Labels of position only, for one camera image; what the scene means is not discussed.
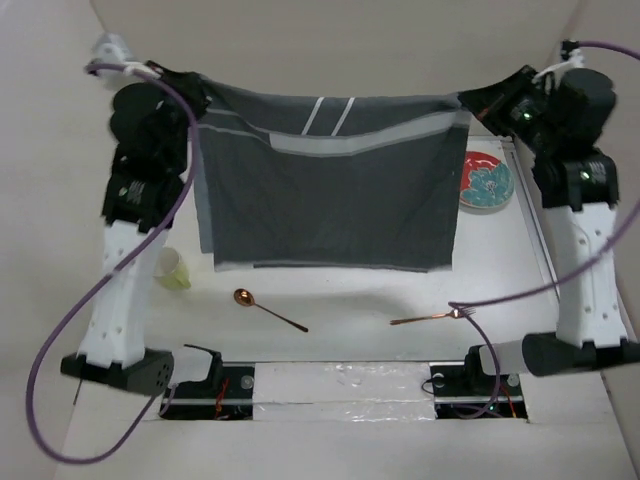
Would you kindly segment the red and teal plate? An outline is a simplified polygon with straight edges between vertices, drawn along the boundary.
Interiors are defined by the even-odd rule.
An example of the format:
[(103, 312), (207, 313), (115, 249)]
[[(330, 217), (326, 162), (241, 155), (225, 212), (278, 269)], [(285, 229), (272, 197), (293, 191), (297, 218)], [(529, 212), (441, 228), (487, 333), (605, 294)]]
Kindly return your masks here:
[(514, 177), (505, 161), (484, 152), (466, 152), (460, 183), (461, 205), (497, 210), (510, 201), (514, 189)]

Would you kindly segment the grey striped placemat cloth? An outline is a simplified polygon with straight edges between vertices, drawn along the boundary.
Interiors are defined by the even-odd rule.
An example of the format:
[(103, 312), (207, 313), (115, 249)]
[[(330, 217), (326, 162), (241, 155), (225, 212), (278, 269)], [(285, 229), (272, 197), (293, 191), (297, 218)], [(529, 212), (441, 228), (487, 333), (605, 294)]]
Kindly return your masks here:
[(204, 86), (194, 199), (216, 269), (450, 267), (471, 120), (455, 95)]

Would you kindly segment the light green mug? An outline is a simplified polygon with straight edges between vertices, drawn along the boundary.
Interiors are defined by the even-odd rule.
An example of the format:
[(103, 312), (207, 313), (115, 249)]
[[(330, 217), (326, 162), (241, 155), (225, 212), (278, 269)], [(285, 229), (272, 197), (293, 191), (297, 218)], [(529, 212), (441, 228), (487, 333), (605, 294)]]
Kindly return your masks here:
[(174, 248), (162, 248), (156, 262), (153, 278), (160, 286), (170, 291), (183, 291), (191, 288), (187, 265), (181, 254)]

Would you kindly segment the copper spoon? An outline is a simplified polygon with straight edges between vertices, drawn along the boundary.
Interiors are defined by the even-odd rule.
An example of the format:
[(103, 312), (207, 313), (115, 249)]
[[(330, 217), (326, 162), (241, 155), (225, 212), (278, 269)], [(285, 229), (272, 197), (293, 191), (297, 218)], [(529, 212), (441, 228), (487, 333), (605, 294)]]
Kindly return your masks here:
[(249, 292), (248, 290), (244, 289), (244, 288), (236, 289), (233, 292), (233, 298), (234, 298), (234, 301), (240, 306), (258, 308), (259, 310), (261, 310), (263, 312), (266, 312), (267, 314), (269, 314), (269, 315), (271, 315), (271, 316), (273, 316), (275, 318), (278, 318), (279, 320), (287, 323), (288, 325), (296, 328), (297, 330), (299, 330), (301, 332), (304, 332), (304, 333), (308, 333), (309, 332), (309, 329), (306, 326), (303, 326), (303, 325), (301, 325), (301, 324), (299, 324), (297, 322), (294, 322), (294, 321), (292, 321), (292, 320), (290, 320), (290, 319), (288, 319), (288, 318), (286, 318), (286, 317), (284, 317), (284, 316), (282, 316), (282, 315), (280, 315), (280, 314), (278, 314), (278, 313), (276, 313), (276, 312), (264, 307), (263, 305), (258, 304), (256, 302), (253, 294), (251, 292)]

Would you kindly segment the copper fork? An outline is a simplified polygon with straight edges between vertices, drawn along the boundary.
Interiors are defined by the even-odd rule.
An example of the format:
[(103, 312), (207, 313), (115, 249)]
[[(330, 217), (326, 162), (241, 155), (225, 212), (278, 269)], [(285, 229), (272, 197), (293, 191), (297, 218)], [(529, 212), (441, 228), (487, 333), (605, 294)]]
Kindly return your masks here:
[(475, 309), (472, 307), (452, 308), (450, 311), (444, 312), (444, 313), (413, 317), (413, 318), (390, 320), (389, 324), (391, 326), (398, 326), (398, 325), (404, 325), (404, 324), (415, 323), (420, 321), (439, 320), (444, 318), (460, 319), (467, 315), (471, 315), (474, 312), (475, 312)]

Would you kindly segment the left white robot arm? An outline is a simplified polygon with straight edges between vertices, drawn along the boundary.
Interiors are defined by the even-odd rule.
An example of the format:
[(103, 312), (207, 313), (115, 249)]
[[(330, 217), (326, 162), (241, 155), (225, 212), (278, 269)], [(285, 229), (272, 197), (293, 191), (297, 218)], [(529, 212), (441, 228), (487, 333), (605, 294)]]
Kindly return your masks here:
[(174, 356), (145, 345), (145, 318), (156, 263), (193, 183), (193, 132), (211, 99), (198, 74), (148, 61), (126, 73), (144, 80), (113, 98), (109, 128), (117, 145), (101, 216), (102, 275), (90, 324), (62, 374), (146, 396), (169, 386)]

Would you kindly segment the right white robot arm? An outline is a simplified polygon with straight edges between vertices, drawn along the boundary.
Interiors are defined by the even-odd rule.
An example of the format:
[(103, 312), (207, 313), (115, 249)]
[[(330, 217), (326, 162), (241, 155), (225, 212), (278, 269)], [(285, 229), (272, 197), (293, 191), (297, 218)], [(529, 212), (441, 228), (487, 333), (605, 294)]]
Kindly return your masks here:
[(553, 233), (559, 318), (554, 331), (470, 348), (462, 381), (473, 393), (500, 374), (537, 377), (604, 370), (639, 360), (621, 317), (612, 248), (619, 202), (614, 161), (595, 145), (616, 105), (604, 74), (573, 68), (559, 82), (522, 67), (507, 79), (459, 93), (497, 136), (519, 139), (534, 155), (532, 174)]

